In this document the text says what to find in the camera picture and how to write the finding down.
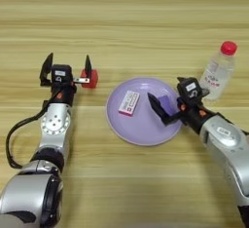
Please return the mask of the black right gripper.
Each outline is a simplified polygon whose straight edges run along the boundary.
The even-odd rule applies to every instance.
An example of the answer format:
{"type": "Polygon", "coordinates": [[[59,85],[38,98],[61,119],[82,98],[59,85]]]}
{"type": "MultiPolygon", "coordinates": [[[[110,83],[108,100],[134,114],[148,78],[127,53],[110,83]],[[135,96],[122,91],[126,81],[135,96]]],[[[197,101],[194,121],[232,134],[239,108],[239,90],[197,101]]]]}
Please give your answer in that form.
{"type": "MultiPolygon", "coordinates": [[[[177,80],[183,82],[186,78],[177,77],[177,80]]],[[[202,95],[199,94],[189,97],[186,94],[180,93],[180,96],[177,98],[179,111],[173,115],[168,115],[165,112],[160,105],[160,101],[154,95],[147,93],[147,96],[152,109],[166,126],[180,120],[184,125],[192,128],[195,133],[200,134],[204,123],[215,116],[214,112],[204,107],[202,95]]]]}

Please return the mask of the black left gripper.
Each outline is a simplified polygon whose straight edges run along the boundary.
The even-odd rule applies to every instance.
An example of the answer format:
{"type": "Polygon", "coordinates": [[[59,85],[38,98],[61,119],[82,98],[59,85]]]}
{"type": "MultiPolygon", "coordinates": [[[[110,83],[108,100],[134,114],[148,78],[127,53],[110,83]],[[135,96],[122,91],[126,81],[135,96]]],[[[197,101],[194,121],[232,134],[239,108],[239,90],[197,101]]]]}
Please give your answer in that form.
{"type": "Polygon", "coordinates": [[[77,84],[88,84],[89,78],[91,78],[91,62],[89,55],[86,56],[85,73],[87,78],[76,78],[70,82],[51,82],[48,79],[48,75],[52,71],[53,66],[53,53],[50,53],[45,59],[40,72],[40,85],[50,86],[52,85],[52,103],[65,103],[72,105],[74,100],[74,94],[77,91],[77,84]]]}

